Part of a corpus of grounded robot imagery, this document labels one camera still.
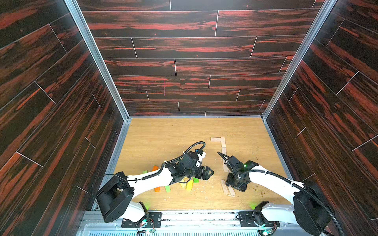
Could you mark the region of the natural wood block crosswise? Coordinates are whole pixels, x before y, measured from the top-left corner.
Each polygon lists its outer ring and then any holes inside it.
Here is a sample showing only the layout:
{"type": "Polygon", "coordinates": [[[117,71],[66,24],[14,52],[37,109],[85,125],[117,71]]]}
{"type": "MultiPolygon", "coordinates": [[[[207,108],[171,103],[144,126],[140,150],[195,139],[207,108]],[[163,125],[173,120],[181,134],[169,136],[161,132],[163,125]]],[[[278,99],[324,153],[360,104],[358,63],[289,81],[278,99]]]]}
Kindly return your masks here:
{"type": "Polygon", "coordinates": [[[217,142],[217,143],[219,143],[219,142],[221,142],[221,138],[211,137],[211,138],[210,138],[210,141],[211,141],[211,142],[217,142]]]}

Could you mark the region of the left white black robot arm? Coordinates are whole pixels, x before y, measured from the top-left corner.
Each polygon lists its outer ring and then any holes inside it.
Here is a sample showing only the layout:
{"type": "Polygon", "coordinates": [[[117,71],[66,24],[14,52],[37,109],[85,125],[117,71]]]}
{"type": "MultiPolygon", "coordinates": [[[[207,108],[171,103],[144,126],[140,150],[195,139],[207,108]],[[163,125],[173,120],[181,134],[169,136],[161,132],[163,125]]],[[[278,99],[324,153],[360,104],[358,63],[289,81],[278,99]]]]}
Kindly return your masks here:
{"type": "Polygon", "coordinates": [[[133,201],[136,196],[175,183],[188,184],[193,178],[208,180],[214,171],[202,166],[205,146],[204,141],[196,142],[179,157],[164,161],[157,170],[145,174],[126,176],[124,172],[118,172],[111,175],[111,179],[95,195],[104,222],[123,219],[143,227],[150,214],[142,202],[133,201]]]}

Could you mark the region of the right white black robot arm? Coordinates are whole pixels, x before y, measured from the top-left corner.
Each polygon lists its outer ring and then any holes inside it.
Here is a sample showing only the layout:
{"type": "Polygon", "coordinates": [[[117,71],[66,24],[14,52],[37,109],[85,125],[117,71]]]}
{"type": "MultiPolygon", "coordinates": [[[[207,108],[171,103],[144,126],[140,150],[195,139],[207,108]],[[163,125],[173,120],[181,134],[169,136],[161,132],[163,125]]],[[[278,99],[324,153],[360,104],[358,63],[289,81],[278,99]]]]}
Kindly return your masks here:
{"type": "Polygon", "coordinates": [[[300,226],[312,236],[330,235],[326,231],[329,222],[333,222],[339,235],[345,232],[337,220],[334,209],[329,205],[325,196],[315,185],[290,180],[281,175],[268,171],[253,161],[242,163],[235,156],[219,154],[225,166],[230,170],[226,186],[241,192],[247,190],[249,183],[261,185],[285,198],[288,205],[273,204],[263,201],[258,204],[250,215],[239,214],[241,225],[249,224],[264,228],[259,235],[267,236],[275,233],[279,223],[286,222],[300,226]]]}

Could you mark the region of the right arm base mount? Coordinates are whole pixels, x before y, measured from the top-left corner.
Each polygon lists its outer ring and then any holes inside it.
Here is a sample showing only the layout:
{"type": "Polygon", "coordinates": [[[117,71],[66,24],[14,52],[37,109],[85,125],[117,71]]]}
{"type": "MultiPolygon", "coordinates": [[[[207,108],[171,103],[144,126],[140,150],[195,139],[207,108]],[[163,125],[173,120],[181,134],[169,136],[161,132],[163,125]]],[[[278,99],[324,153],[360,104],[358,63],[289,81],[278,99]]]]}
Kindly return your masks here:
{"type": "Polygon", "coordinates": [[[268,221],[261,212],[255,211],[240,211],[236,218],[239,220],[241,227],[275,228],[280,225],[278,221],[268,221]]]}

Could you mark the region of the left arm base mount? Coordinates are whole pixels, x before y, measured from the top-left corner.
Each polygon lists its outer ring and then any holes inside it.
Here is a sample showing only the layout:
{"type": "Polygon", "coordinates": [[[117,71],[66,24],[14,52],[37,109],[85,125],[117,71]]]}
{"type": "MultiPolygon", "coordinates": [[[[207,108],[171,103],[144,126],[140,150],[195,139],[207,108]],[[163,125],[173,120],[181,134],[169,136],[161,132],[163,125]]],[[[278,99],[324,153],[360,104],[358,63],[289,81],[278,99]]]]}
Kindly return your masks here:
{"type": "Polygon", "coordinates": [[[148,211],[142,202],[131,202],[121,216],[122,228],[160,228],[162,212],[148,211]]]}

